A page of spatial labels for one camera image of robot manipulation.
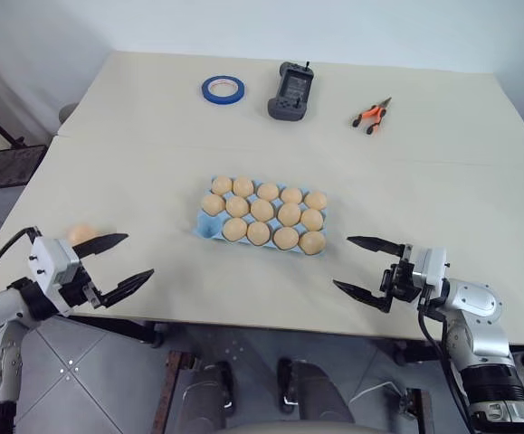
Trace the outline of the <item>black table caster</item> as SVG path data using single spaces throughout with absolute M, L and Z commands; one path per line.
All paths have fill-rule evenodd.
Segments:
M 426 344 L 422 341 L 397 341 L 394 343 L 393 360 L 399 366 L 425 361 Z

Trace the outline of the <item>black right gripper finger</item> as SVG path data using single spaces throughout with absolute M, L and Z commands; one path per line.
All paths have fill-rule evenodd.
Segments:
M 347 240 L 356 244 L 358 247 L 373 252 L 384 252 L 389 255 L 402 258 L 405 251 L 404 244 L 396 244 L 392 241 L 369 236 L 348 236 Z
M 366 289 L 339 280 L 333 279 L 332 282 L 337 288 L 356 301 L 374 307 L 383 313 L 389 312 L 389 299 L 387 297 L 375 297 Z

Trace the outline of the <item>rusty metal bar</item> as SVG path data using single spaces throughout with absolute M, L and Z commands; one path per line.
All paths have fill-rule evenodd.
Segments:
M 428 391 L 407 388 L 400 400 L 400 412 L 417 422 L 419 434 L 435 434 L 432 400 Z
M 166 360 L 166 373 L 156 415 L 153 423 L 153 434 L 165 434 L 168 413 L 175 393 L 176 382 L 184 361 L 184 353 L 180 351 L 170 351 Z

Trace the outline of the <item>dark rounded robot foot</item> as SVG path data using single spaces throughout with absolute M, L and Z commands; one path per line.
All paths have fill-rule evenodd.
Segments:
M 337 386 L 316 364 L 281 358 L 276 375 L 282 413 L 297 408 L 301 420 L 355 422 Z
M 176 434 L 214 434 L 235 411 L 234 381 L 227 361 L 209 364 L 192 377 L 182 396 Z

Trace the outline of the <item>orange black pliers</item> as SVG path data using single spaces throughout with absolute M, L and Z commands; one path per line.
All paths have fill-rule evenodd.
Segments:
M 362 111 L 357 115 L 356 118 L 352 120 L 351 126 L 354 128 L 357 128 L 360 126 L 363 120 L 365 119 L 371 119 L 371 124 L 367 127 L 366 133 L 370 136 L 372 136 L 374 133 L 377 132 L 378 128 L 380 127 L 380 124 L 382 123 L 382 119 L 386 115 L 387 107 L 389 103 L 391 102 L 392 98 L 388 97 L 381 101 L 378 104 L 373 105 L 370 109 Z

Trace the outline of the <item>blue tape roll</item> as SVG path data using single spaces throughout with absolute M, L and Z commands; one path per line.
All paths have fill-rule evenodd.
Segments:
M 233 88 L 230 95 L 218 95 L 214 93 L 214 87 L 217 85 L 229 85 Z M 227 75 L 218 75 L 206 79 L 201 86 L 202 95 L 205 100 L 216 105 L 231 105 L 240 101 L 245 94 L 244 83 L 236 77 Z

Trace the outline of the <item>dark mesh panel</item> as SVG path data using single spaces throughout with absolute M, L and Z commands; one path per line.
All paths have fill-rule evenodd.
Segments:
M 27 185 L 47 150 L 47 145 L 0 150 L 0 189 Z

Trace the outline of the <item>black table frame leg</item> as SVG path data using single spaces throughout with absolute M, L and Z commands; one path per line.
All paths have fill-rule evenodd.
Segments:
M 69 316 L 69 319 L 82 325 L 136 339 L 152 348 L 159 348 L 165 341 L 164 333 L 157 329 L 157 324 L 153 321 L 133 321 L 96 316 Z

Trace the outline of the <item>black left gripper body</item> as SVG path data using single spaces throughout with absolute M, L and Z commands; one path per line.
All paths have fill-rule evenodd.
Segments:
M 60 313 L 69 313 L 74 307 L 89 303 L 93 308 L 102 306 L 102 294 L 91 276 L 79 262 L 70 265 L 59 277 Z

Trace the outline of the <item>blue egg carton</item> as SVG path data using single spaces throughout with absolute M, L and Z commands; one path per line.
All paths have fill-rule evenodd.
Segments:
M 254 180 L 254 179 L 252 179 L 252 181 L 253 181 L 253 184 L 254 184 L 254 193 L 252 195 L 250 195 L 249 197 L 244 198 L 249 203 L 250 207 L 251 207 L 251 204 L 252 204 L 253 201 L 255 201 L 256 199 L 260 199 L 257 196 L 257 194 L 256 194 L 258 186 L 260 184 L 263 184 L 263 183 L 271 183 L 271 182 L 261 182 L 261 181 Z M 289 186 L 287 186 L 285 184 L 277 184 L 277 185 L 278 185 L 278 187 L 280 189 L 280 196 L 281 196 L 281 191 L 284 188 L 289 187 Z M 306 206 L 306 204 L 304 203 L 304 197 L 306 196 L 307 193 L 310 193 L 310 192 L 313 192 L 313 191 L 318 191 L 318 190 L 309 190 L 309 189 L 304 189 L 304 188 L 301 188 L 301 187 L 296 187 L 296 188 L 301 189 L 302 194 L 303 194 L 302 202 L 299 204 L 299 207 L 301 209 L 301 213 L 303 213 L 305 210 L 309 209 Z M 209 194 L 209 193 L 212 193 L 211 192 L 211 186 L 210 186 L 207 194 Z M 231 191 L 229 193 L 224 194 L 223 198 L 225 200 L 227 200 L 229 197 L 231 197 L 233 195 L 234 195 L 233 191 Z M 274 249 L 274 250 L 280 250 L 273 243 L 273 235 L 279 228 L 284 227 L 278 220 L 278 211 L 279 211 L 280 207 L 284 204 L 284 202 L 279 197 L 278 199 L 276 199 L 276 200 L 274 200 L 274 201 L 272 201 L 270 203 L 273 205 L 273 208 L 274 208 L 274 217 L 271 220 L 267 221 L 266 223 L 270 227 L 271 237 L 270 237 L 270 240 L 267 243 L 263 244 L 262 246 L 256 246 L 256 247 L 264 247 L 264 248 L 270 248 L 270 249 Z M 327 209 L 328 209 L 328 205 L 327 205 L 327 207 L 325 209 L 320 211 L 322 216 L 323 216 L 323 218 L 324 218 L 324 224 L 323 224 L 322 230 L 320 232 L 325 236 L 325 238 L 326 238 Z M 249 244 L 249 245 L 255 246 L 255 245 L 251 244 L 248 241 L 246 235 L 242 239 L 240 239 L 238 241 L 235 241 L 235 242 L 227 241 L 224 238 L 224 236 L 222 234 L 222 229 L 223 229 L 224 223 L 227 220 L 231 219 L 231 218 L 233 218 L 233 217 L 230 216 L 226 210 L 220 212 L 216 216 L 209 216 L 201 208 L 200 211 L 197 214 L 197 223 L 196 223 L 196 227 L 195 227 L 195 234 L 197 234 L 199 237 L 201 237 L 203 239 L 225 241 L 225 242 L 228 242 L 228 243 L 241 242 L 241 243 L 245 243 L 245 244 Z M 252 222 L 257 222 L 252 217 L 251 212 L 249 212 L 248 214 L 244 215 L 244 217 L 242 217 L 242 218 L 248 223 L 248 225 L 250 223 L 252 223 Z M 300 223 L 300 221 L 299 221 L 298 224 L 293 226 L 293 228 L 298 232 L 300 237 L 304 233 L 308 232 L 308 230 Z M 299 243 L 298 243 L 298 245 L 296 247 L 294 247 L 291 250 L 280 250 L 280 251 L 286 251 L 286 252 L 293 251 L 293 252 L 297 252 L 297 253 L 306 255 L 300 249 Z

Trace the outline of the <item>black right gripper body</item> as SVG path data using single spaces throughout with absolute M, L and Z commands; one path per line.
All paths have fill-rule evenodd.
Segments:
M 380 290 L 385 293 L 380 310 L 388 313 L 395 298 L 410 303 L 420 295 L 421 289 L 414 284 L 414 263 L 410 262 L 410 244 L 384 243 L 382 251 L 399 258 L 396 264 L 384 271 L 380 285 Z

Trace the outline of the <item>grey handheld remote controller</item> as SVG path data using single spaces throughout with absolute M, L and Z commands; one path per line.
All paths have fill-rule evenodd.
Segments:
M 281 121 L 302 120 L 307 111 L 314 73 L 310 62 L 300 65 L 285 61 L 281 64 L 278 91 L 268 100 L 267 111 L 271 118 Z

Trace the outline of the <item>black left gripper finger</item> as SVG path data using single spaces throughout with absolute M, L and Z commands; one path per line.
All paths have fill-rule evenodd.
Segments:
M 79 259 L 98 255 L 114 248 L 128 237 L 127 233 L 111 233 L 84 241 L 72 247 Z
M 100 304 L 103 307 L 112 307 L 130 297 L 152 277 L 154 272 L 154 269 L 149 269 L 121 281 L 115 289 L 100 296 Z

